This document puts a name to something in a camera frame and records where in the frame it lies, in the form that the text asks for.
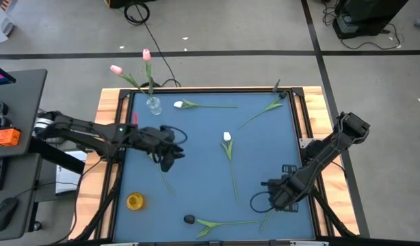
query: glass vase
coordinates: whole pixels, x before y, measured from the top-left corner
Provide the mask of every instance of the glass vase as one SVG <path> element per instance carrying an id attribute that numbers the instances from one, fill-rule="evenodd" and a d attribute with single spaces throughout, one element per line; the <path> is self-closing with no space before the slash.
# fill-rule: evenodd
<path id="1" fill-rule="evenodd" d="M 161 101 L 160 98 L 158 97 L 154 97 L 151 96 L 147 101 L 146 101 L 146 106 L 148 106 L 150 112 L 153 115 L 159 115 L 161 113 L 161 111 L 163 110 L 161 108 Z"/>

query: gray floor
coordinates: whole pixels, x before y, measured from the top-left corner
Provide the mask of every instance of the gray floor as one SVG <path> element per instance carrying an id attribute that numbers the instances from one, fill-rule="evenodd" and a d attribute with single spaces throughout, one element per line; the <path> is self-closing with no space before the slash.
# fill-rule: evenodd
<path id="1" fill-rule="evenodd" d="M 323 5 L 308 2 L 321 49 L 346 50 L 332 27 L 322 24 Z M 157 0 L 149 6 L 148 25 L 162 51 L 313 50 L 300 1 Z M 413 26 L 418 17 L 420 0 L 411 0 L 393 19 L 405 37 L 401 49 L 420 49 L 420 29 Z M 14 20 L 18 28 L 0 44 L 0 54 L 155 50 L 144 27 L 130 26 L 101 0 L 20 1 Z M 348 44 L 367 40 L 394 44 L 389 36 Z M 368 140 L 350 150 L 371 236 L 420 241 L 420 56 L 324 60 L 338 109 L 372 125 Z M 169 57 L 168 62 L 183 86 L 272 85 L 277 79 L 281 85 L 322 85 L 313 56 Z M 127 86 L 108 70 L 111 64 L 143 79 L 138 58 L 0 60 L 6 70 L 46 68 L 41 106 L 85 120 L 94 119 L 103 87 Z M 170 77 L 159 58 L 153 71 L 157 81 Z M 42 204 L 43 231 L 0 245 L 57 240 L 68 230 L 72 213 L 71 199 Z"/>

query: computer mouse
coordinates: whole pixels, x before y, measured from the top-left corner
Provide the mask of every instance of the computer mouse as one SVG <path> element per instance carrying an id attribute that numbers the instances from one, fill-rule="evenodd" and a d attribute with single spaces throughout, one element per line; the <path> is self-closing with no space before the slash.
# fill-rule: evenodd
<path id="1" fill-rule="evenodd" d="M 15 197 L 6 198 L 0 203 L 0 232 L 10 224 L 17 205 L 18 200 Z"/>

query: blue mat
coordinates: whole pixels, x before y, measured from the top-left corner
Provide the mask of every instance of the blue mat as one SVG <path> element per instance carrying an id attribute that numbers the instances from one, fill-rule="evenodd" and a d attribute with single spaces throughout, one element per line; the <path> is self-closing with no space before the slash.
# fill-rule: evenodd
<path id="1" fill-rule="evenodd" d="M 222 225 L 208 235 L 196 238 L 205 227 L 183 222 L 185 215 L 212 222 L 263 220 L 255 213 L 250 198 L 265 191 L 260 182 L 280 178 L 282 164 L 300 166 L 296 134 L 288 98 L 282 107 L 268 111 L 239 126 L 249 117 L 264 110 L 275 94 L 158 94 L 161 115 L 146 108 L 147 97 L 136 94 L 133 110 L 139 115 L 139 127 L 161 124 L 184 130 L 189 139 L 181 145 L 185 158 L 178 159 L 165 173 L 175 195 L 167 188 L 157 166 L 137 150 L 127 150 L 114 234 L 116 243 L 177 241 L 240 241 L 314 238 L 308 201 L 299 203 L 298 213 L 273 212 L 264 229 L 260 223 Z M 209 105 L 237 105 L 238 108 L 177 109 L 174 102 L 182 99 Z M 227 155 L 221 146 L 223 132 L 233 137 L 233 166 L 239 201 L 233 191 Z M 176 132 L 176 141 L 183 136 Z M 146 208 L 131 211 L 126 198 L 139 192 Z M 269 208 L 267 195 L 255 202 L 258 210 Z"/>

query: white paper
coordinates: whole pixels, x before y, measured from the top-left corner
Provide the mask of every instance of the white paper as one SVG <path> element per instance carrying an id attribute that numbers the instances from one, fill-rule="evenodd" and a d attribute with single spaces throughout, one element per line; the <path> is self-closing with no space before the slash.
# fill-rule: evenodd
<path id="1" fill-rule="evenodd" d="M 87 153 L 83 151 L 67 151 L 66 154 L 69 154 L 76 159 L 85 162 L 87 158 Z M 81 174 L 74 173 L 72 171 L 69 171 L 59 165 L 57 165 L 57 176 L 56 176 L 56 186 L 55 186 L 55 194 L 63 193 L 66 191 L 76 191 L 77 184 L 79 182 L 79 177 Z M 73 184 L 60 184 L 58 182 L 67 182 L 67 183 L 73 183 Z"/>

